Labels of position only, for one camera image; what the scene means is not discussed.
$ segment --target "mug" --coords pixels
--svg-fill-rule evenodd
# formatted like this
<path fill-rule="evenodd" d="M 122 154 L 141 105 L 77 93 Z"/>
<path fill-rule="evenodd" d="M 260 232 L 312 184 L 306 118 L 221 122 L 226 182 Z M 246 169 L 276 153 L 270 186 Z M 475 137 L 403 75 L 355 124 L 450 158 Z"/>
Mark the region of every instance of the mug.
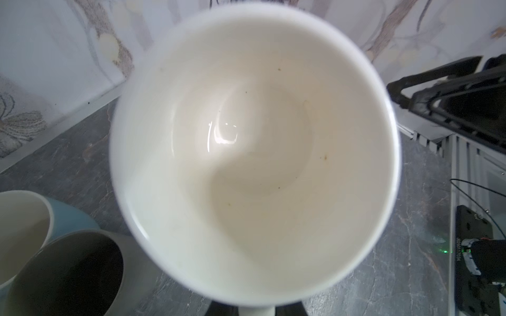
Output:
<path fill-rule="evenodd" d="M 125 315 L 161 275 L 132 237 L 74 232 L 41 249 L 18 273 L 4 316 Z"/>
<path fill-rule="evenodd" d="M 394 112 L 370 61 L 330 24 L 275 4 L 172 29 L 128 79 L 110 141 L 133 236 L 240 315 L 273 315 L 350 273 L 399 186 Z"/>
<path fill-rule="evenodd" d="M 0 193 L 0 297 L 40 248 L 61 235 L 99 229 L 87 214 L 31 191 Z"/>

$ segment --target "gray countertop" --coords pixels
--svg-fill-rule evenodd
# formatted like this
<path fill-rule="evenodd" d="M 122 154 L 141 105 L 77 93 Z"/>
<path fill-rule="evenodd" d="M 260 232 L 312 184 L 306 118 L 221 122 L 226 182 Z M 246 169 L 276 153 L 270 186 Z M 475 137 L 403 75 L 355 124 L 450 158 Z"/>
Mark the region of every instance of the gray countertop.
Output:
<path fill-rule="evenodd" d="M 115 103 L 1 173 L 0 191 L 38 192 L 90 214 L 102 229 L 130 235 L 109 174 Z M 308 315 L 447 315 L 450 164 L 405 136 L 401 140 L 401 186 L 382 237 L 349 276 L 303 301 Z M 209 304 L 163 275 L 130 314 L 204 315 Z"/>

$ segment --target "backsplash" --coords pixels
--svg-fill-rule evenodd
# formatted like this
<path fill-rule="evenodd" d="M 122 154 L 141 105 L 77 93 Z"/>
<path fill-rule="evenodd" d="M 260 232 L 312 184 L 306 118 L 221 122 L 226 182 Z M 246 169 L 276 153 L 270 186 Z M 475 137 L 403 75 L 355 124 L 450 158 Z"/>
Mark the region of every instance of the backsplash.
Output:
<path fill-rule="evenodd" d="M 173 25 L 229 2 L 1 1 L 0 158 L 124 81 Z M 504 0 L 278 2 L 344 32 L 385 83 L 462 57 L 506 53 Z M 401 124 L 429 138 L 445 133 L 396 111 Z"/>

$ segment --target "black cable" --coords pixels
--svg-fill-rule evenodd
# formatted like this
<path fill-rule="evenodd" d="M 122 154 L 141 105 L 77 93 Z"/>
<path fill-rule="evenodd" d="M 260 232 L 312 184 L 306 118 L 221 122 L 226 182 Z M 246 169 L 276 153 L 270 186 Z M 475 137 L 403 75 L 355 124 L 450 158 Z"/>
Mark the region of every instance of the black cable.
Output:
<path fill-rule="evenodd" d="M 497 229 L 501 232 L 502 236 L 504 237 L 504 239 L 506 239 L 506 235 L 504 234 L 504 232 L 502 231 L 501 227 L 499 227 L 499 225 L 496 223 L 496 221 L 494 220 L 494 218 L 492 217 L 492 215 L 490 215 L 487 210 L 485 210 L 485 208 L 483 206 L 481 206 L 478 202 L 476 202 L 475 199 L 473 199 L 472 197 L 469 196 L 469 194 L 467 194 L 466 192 L 464 192 L 461 188 L 458 187 L 458 185 L 456 185 L 455 183 L 453 183 L 452 181 L 461 181 L 461 182 L 465 182 L 465 183 L 468 183 L 470 185 L 474 185 L 474 186 L 477 186 L 477 187 L 480 187 L 482 189 L 485 189 L 485 190 L 488 190 L 490 192 L 493 192 L 493 193 L 496 193 L 496 194 L 499 194 L 501 196 L 504 196 L 506 198 L 506 195 L 502 194 L 502 193 L 499 193 L 497 191 L 494 191 L 492 189 L 489 189 L 487 187 L 484 187 L 484 186 L 481 186 L 479 184 L 476 184 L 476 183 L 473 183 L 473 182 L 469 182 L 469 181 L 466 181 L 466 180 L 462 180 L 462 179 L 456 179 L 456 178 L 452 178 L 450 179 L 450 183 L 455 186 L 455 188 L 457 188 L 457 190 L 459 190 L 461 193 L 463 193 L 465 196 L 467 196 L 471 201 L 473 201 L 476 205 L 478 205 L 482 210 L 483 212 L 485 212 L 485 214 L 488 215 L 488 217 L 492 220 L 492 222 L 495 224 L 495 226 L 497 227 Z"/>

